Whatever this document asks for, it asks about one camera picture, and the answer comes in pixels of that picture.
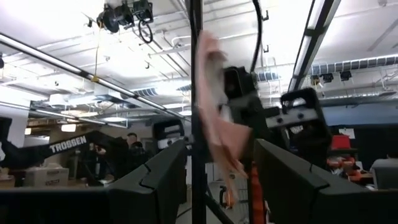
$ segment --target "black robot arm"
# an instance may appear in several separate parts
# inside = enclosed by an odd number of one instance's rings
[[[22,148],[16,147],[13,143],[3,138],[1,140],[1,149],[6,156],[0,162],[0,166],[10,169],[26,169],[36,164],[41,164],[44,159],[56,154],[75,149],[88,149],[90,143],[100,148],[109,149],[113,141],[114,138],[99,131],[91,131],[51,144]]]

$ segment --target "ceiling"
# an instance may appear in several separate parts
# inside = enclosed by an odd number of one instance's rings
[[[121,29],[117,34],[99,30],[96,26],[88,27],[85,15],[96,18],[103,10],[104,2],[99,0],[2,0],[0,21],[7,22],[0,23],[0,31],[188,115],[190,28],[183,1],[153,1],[154,22],[150,28],[154,41],[150,44],[143,44],[136,26]],[[116,5],[120,0],[108,2]],[[269,51],[260,55],[256,71],[263,73],[258,80],[265,105],[277,105],[280,94],[287,90],[311,3],[311,0],[261,1],[263,12],[268,10],[269,13],[269,20],[263,24],[262,39]],[[388,0],[384,7],[377,0],[342,1],[313,65],[398,54],[397,11],[398,0]],[[245,66],[248,70],[257,32],[252,2],[204,1],[203,20],[203,28],[220,38],[221,48],[228,55],[225,67]],[[79,112],[94,119],[129,117],[132,122],[159,114],[120,93],[3,45],[0,45],[0,51],[6,63],[0,70],[0,88],[12,91],[15,97],[34,101],[34,107],[59,113]],[[321,84],[322,87],[312,87],[317,88],[320,97],[325,100],[368,93],[377,95],[395,90],[396,71],[396,65],[352,70],[353,78],[348,82],[333,81]],[[382,83],[382,86],[375,86],[374,82]],[[304,82],[304,86],[311,86],[310,81]]]

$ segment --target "ceiling fixture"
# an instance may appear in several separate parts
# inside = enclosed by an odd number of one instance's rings
[[[349,78],[352,77],[352,74],[350,71],[344,71],[344,72],[340,72],[340,79],[342,82],[348,81]]]
[[[190,106],[190,103],[170,103],[163,105],[167,109],[183,108],[184,106]]]
[[[331,83],[335,79],[332,73],[323,74],[321,77],[324,83]]]
[[[123,122],[126,121],[126,118],[120,118],[120,117],[108,117],[103,119],[106,122]]]
[[[182,115],[182,116],[191,116],[192,115],[192,111],[181,111],[180,115]]]
[[[63,132],[75,132],[76,124],[64,124],[61,126],[61,131]]]
[[[32,134],[32,128],[25,128],[25,135]]]
[[[138,31],[140,38],[146,44],[149,44],[154,39],[152,30],[149,27],[149,24],[154,21],[152,6],[153,4],[148,2],[148,0],[124,0],[120,6],[115,8],[112,8],[109,4],[105,4],[104,11],[98,15],[96,22],[99,28],[105,28],[112,33],[117,33],[119,32],[119,26],[123,26],[124,29],[134,27],[134,16],[136,16],[139,20]],[[149,40],[144,38],[142,26],[148,29]]]

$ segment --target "pink towel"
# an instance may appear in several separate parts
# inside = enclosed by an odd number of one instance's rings
[[[217,86],[215,87],[214,83],[209,82],[209,79],[212,79],[209,76],[217,75],[221,71],[211,72],[206,66],[215,60],[222,63],[225,57],[220,51],[218,40],[209,32],[203,31],[200,34],[196,60],[197,106],[203,123],[202,129],[207,138],[211,155],[220,167],[226,186],[234,192],[236,197],[236,188],[229,179],[229,174],[237,172],[247,177],[239,159],[249,139],[251,129],[223,120],[218,112],[220,102],[211,94]]]

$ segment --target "black cable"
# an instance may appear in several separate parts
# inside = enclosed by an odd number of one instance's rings
[[[250,73],[254,72],[254,69],[256,68],[257,59],[260,51],[261,39],[262,39],[262,15],[261,15],[260,4],[258,0],[253,0],[253,4],[254,7],[256,8],[258,34],[257,34],[256,48],[254,49],[253,60],[250,66]]]
[[[149,40],[145,39],[142,34],[142,25],[146,26],[149,30]],[[154,35],[152,33],[152,29],[150,28],[149,24],[142,19],[138,22],[138,33],[139,37],[141,38],[142,41],[145,42],[145,44],[150,44],[152,43],[152,41],[154,41]]]

